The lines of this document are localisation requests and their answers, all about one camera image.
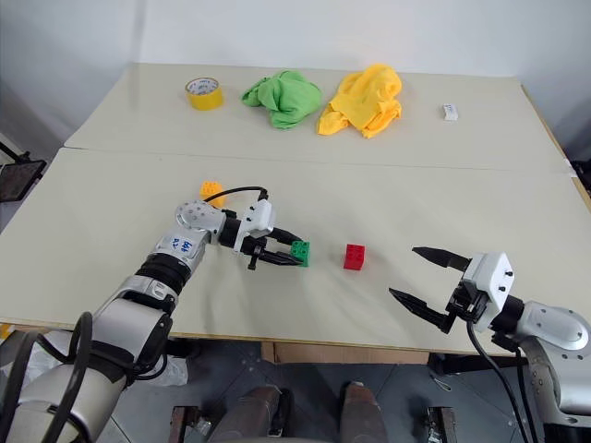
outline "green lego brick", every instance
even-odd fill
[[[290,252],[292,256],[302,260],[300,266],[308,267],[308,256],[310,254],[310,243],[309,242],[293,242],[292,250]]]

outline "red block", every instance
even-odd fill
[[[360,245],[347,245],[347,251],[344,255],[345,269],[361,270],[363,260],[366,254],[366,247]]]

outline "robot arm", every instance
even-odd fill
[[[390,289],[392,295],[444,333],[459,317],[473,323],[477,331],[492,329],[492,341],[503,349],[515,352],[522,348],[547,441],[568,441],[568,436],[577,433],[591,437],[589,323],[570,309],[524,303],[509,295],[514,276],[504,253],[476,254],[468,259],[429,247],[413,250],[444,268],[464,273],[446,306],[447,314],[430,309],[408,293]]]
[[[139,270],[91,317],[91,338],[83,343],[80,336],[78,348],[78,356],[83,346],[90,350],[82,372],[70,359],[33,380],[20,393],[14,418],[10,420],[12,414],[3,411],[0,442],[95,441],[122,390],[146,377],[161,357],[164,364],[171,315],[207,244],[225,245],[251,256],[250,269],[258,259],[282,266],[301,264],[289,254],[265,249],[267,236],[288,245],[300,240],[274,229],[274,212],[266,197],[265,192],[245,211],[242,221],[234,212],[218,210],[205,201],[179,206],[174,226]],[[82,382],[73,389],[72,380],[80,375]],[[51,423],[68,395],[73,403],[66,411],[66,422],[56,429]]]

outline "table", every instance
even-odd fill
[[[311,242],[311,265],[252,272],[246,257],[209,247],[174,335],[471,352],[462,325],[443,335],[389,295],[445,307],[460,274],[415,245],[505,250],[514,295],[591,317],[589,200],[517,80],[401,74],[403,118],[367,140],[353,128],[316,135],[320,111],[272,128],[240,95],[273,72],[132,66],[0,235],[0,321],[71,327],[138,268],[204,180],[266,186],[278,226]],[[324,101],[346,74],[302,72]],[[204,113],[183,86],[205,76],[220,80],[225,105]],[[445,102],[457,122],[442,119]],[[254,197],[227,204],[241,211]],[[342,269],[347,243],[368,247],[360,272]]]
[[[414,245],[503,249],[514,295],[591,317],[591,214],[567,174],[61,149],[0,235],[0,320],[71,326],[139,267],[203,180],[265,185],[277,225],[311,242],[310,267],[252,272],[209,247],[174,313],[178,336],[471,351],[461,324],[441,334],[389,295],[442,310],[460,278]],[[367,246],[362,271],[342,269],[346,243]]]

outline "yellow tape roll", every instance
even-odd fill
[[[195,78],[186,84],[185,92],[191,106],[201,111],[209,111],[223,104],[222,88],[215,78]]]

